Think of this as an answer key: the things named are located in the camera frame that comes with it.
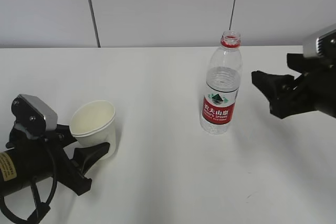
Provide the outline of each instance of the white paper cup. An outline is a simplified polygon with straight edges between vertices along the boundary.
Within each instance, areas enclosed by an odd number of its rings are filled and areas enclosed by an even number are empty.
[[[109,152],[102,158],[110,157],[115,149],[115,109],[108,101],[93,101],[79,108],[70,120],[70,132],[84,147],[103,142],[110,143]]]

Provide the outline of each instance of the warning label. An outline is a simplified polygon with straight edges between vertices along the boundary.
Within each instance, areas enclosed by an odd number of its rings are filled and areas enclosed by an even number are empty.
[[[13,161],[11,157],[5,152],[0,153],[0,169],[2,176],[4,177],[4,181],[9,181],[17,177]]]

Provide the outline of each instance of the water bottle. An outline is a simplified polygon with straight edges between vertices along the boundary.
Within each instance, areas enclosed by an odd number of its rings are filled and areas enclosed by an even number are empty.
[[[243,66],[240,33],[226,31],[220,43],[209,63],[201,114],[201,126],[211,134],[222,134],[229,127]]]

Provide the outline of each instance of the black cable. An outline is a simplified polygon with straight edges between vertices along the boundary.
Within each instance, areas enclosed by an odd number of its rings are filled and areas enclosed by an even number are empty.
[[[51,191],[50,191],[50,194],[48,196],[48,199],[46,201],[46,204],[47,205],[50,205],[54,195],[55,195],[55,192],[56,192],[56,188],[57,188],[57,166],[56,166],[56,161],[54,159],[54,156],[53,154],[51,153],[50,149],[49,149],[49,146],[46,144],[45,140],[43,140],[43,145],[51,159],[51,163],[52,163],[52,171],[53,171],[53,181],[52,181],[52,186],[51,186]]]
[[[32,178],[30,180],[30,188],[31,188],[31,192],[33,193],[33,199],[34,199],[34,203],[35,203],[35,207],[36,207],[36,216],[37,218],[39,217],[39,211],[40,211],[40,206],[41,206],[41,198],[40,198],[40,194],[38,193],[38,189],[36,186],[36,177]]]
[[[233,19],[233,13],[234,13],[234,10],[235,10],[235,6],[236,6],[236,0],[233,0],[229,30],[231,30],[231,25],[232,25],[232,19]]]

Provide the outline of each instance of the white table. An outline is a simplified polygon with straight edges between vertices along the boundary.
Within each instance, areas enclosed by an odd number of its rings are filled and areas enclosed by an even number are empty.
[[[36,95],[67,124],[86,102],[117,108],[118,153],[87,174],[77,197],[58,185],[43,223],[336,223],[336,120],[320,112],[280,120],[250,73],[293,73],[287,52],[243,47],[242,85],[229,131],[199,123],[206,65],[215,48],[0,50],[0,148],[13,125],[11,102]],[[51,180],[38,184],[42,198]],[[6,197],[27,217],[29,188]],[[0,223],[8,220],[0,215]]]

